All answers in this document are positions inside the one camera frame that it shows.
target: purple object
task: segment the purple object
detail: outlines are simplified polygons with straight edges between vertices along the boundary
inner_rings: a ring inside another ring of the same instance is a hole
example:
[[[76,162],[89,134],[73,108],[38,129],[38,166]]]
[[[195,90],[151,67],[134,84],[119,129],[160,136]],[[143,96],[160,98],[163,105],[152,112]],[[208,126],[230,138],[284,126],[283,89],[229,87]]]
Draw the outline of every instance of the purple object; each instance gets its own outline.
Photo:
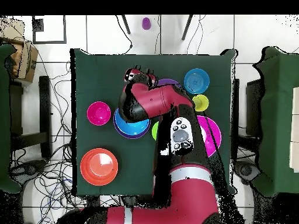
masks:
[[[118,112],[118,109],[116,109],[115,112],[114,112],[114,115],[113,115],[113,124],[114,124],[114,127],[115,127],[116,131],[121,136],[123,136],[125,138],[128,138],[128,139],[141,138],[143,135],[145,135],[148,132],[149,128],[151,127],[151,121],[149,120],[148,126],[147,126],[147,128],[143,132],[141,132],[141,133],[139,133],[137,135],[128,135],[128,134],[124,133],[123,131],[121,131],[120,128],[116,124],[116,114],[117,114],[117,112]]]
[[[143,18],[143,20],[142,20],[142,28],[144,30],[148,30],[148,29],[151,28],[151,26],[152,26],[151,25],[151,21],[147,17]]]
[[[163,85],[176,85],[178,88],[182,88],[182,85],[179,82],[172,79],[159,80],[157,86],[163,86]]]

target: blue bowl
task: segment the blue bowl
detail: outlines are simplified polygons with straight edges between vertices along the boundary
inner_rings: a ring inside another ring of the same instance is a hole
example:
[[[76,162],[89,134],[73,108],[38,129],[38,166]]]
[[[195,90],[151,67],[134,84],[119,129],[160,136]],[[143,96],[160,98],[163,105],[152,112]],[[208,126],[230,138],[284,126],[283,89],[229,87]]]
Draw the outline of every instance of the blue bowl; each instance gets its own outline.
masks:
[[[203,69],[192,69],[185,75],[185,89],[193,95],[202,94],[207,90],[209,84],[210,78]]]
[[[136,123],[126,123],[119,115],[117,108],[113,116],[113,124],[116,131],[123,137],[136,139],[142,137],[151,126],[150,120],[143,120]]]

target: purple bowl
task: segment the purple bowl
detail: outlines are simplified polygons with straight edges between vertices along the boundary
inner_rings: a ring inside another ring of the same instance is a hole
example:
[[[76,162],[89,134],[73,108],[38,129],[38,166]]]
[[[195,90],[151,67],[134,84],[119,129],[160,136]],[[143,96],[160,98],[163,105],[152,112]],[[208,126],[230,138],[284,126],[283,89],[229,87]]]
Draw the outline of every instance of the purple bowl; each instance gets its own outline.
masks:
[[[163,86],[163,85],[176,85],[178,88],[182,88],[182,85],[179,82],[177,82],[176,80],[172,80],[172,79],[159,80],[157,86]]]
[[[120,130],[120,128],[117,126],[116,122],[115,122],[115,115],[116,115],[116,113],[117,113],[117,110],[118,110],[118,109],[116,109],[115,112],[114,112],[114,114],[113,114],[113,124],[114,124],[114,127],[115,127],[116,131],[117,131],[121,136],[123,136],[123,137],[125,137],[125,138],[128,138],[128,139],[137,139],[137,138],[141,138],[143,135],[145,135],[145,134],[148,132],[149,128],[151,127],[151,120],[149,120],[149,123],[148,123],[147,128],[146,128],[142,133],[139,133],[139,134],[137,134],[137,135],[128,135],[128,134],[122,132],[122,131]]]

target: cardboard box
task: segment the cardboard box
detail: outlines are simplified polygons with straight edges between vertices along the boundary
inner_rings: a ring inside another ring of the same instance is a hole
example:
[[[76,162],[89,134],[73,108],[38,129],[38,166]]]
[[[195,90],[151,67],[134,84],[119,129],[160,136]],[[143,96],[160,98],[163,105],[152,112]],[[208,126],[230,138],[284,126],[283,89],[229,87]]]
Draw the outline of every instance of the cardboard box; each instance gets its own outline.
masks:
[[[0,18],[0,37],[10,40],[24,40],[25,24],[21,20]]]
[[[24,23],[20,20],[0,18],[0,38],[16,48],[11,55],[15,61],[11,76],[25,81],[26,85],[33,82],[37,56],[39,52],[32,46],[32,42],[25,40]]]

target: floor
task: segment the floor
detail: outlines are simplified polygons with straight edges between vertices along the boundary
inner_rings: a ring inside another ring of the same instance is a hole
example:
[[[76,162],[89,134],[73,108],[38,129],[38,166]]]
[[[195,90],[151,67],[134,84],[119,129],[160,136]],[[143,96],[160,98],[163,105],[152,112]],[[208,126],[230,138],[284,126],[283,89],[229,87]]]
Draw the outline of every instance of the floor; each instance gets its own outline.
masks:
[[[198,54],[219,55],[225,49],[237,49],[235,76],[240,79],[240,127],[246,126],[245,86],[247,82],[260,78],[252,64],[260,60],[262,48],[278,46],[285,52],[291,53],[299,46],[297,43],[299,36],[296,15],[194,15],[185,41],[182,41],[181,38],[188,15],[162,15],[161,51],[160,38],[157,38],[159,33],[158,15],[147,15],[152,24],[149,30],[143,30],[141,27],[142,19],[146,15],[126,15],[126,17],[131,30],[129,38],[133,43],[133,48],[128,54],[186,54],[189,42],[197,27],[198,30],[190,43],[188,54],[195,54],[198,50]],[[24,21],[25,38],[32,40],[32,17],[14,16],[14,18]],[[36,41],[63,40],[62,16],[36,16],[36,19],[38,18],[44,19],[44,32],[36,34]],[[199,19],[201,19],[203,32],[199,26]],[[125,30],[120,16],[119,20]],[[71,75],[70,73],[67,74],[70,48],[81,48],[90,54],[122,54],[130,46],[130,42],[119,28],[115,16],[66,16],[66,35],[66,44],[36,45],[44,63],[39,57],[34,82],[24,91],[22,123],[24,134],[39,131],[38,79],[39,76],[46,75],[45,70],[50,78],[66,74],[53,79],[51,82],[53,86],[57,83],[55,87],[57,92],[66,99],[64,101],[62,98],[58,98],[62,111],[66,111],[64,122],[71,129],[71,110],[67,109],[67,102],[69,106],[71,102],[71,82],[69,81]],[[58,105],[53,91],[51,92],[51,101],[56,106]],[[70,136],[66,135],[63,129],[60,130],[60,115],[53,106],[52,113],[53,149],[55,150],[69,142]],[[29,147],[26,151],[23,160],[40,157],[38,145]],[[22,151],[17,152],[16,157],[22,153]],[[62,151],[59,150],[54,155],[52,162],[55,163],[61,159]],[[71,176],[71,169],[67,167],[67,170],[66,173]],[[31,181],[25,188],[23,196],[25,222],[37,224],[41,219],[41,206],[42,209],[47,206],[47,198],[43,194],[47,192],[43,183],[50,186],[51,189],[48,188],[48,193],[55,190],[50,179]],[[243,185],[235,175],[233,185],[238,190],[235,200],[239,211],[243,214],[246,223],[251,224],[253,217],[251,188]],[[107,201],[105,205],[115,204],[115,201],[109,196],[103,196],[101,200]],[[67,212],[68,209],[62,207],[58,202],[57,204],[47,215],[48,218],[44,224],[54,224],[61,215]]]

